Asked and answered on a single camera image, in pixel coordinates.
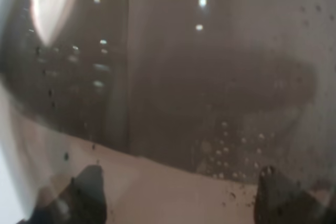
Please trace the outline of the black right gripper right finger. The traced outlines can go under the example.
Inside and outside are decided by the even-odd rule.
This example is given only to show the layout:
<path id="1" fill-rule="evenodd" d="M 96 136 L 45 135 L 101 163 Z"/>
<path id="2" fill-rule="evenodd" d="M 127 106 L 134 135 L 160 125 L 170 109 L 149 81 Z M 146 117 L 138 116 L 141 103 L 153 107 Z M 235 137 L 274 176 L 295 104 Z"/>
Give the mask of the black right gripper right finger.
<path id="1" fill-rule="evenodd" d="M 324 223 L 325 216 L 325 207 L 278 169 L 261 169 L 254 223 Z"/>

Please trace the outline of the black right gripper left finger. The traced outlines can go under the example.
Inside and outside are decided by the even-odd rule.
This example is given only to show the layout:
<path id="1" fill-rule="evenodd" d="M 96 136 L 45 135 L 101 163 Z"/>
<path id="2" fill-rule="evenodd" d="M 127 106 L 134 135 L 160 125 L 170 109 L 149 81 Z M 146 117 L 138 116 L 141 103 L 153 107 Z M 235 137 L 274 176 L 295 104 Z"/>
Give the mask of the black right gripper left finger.
<path id="1" fill-rule="evenodd" d="M 36 207 L 29 223 L 106 223 L 103 170 L 87 166 L 45 207 Z"/>

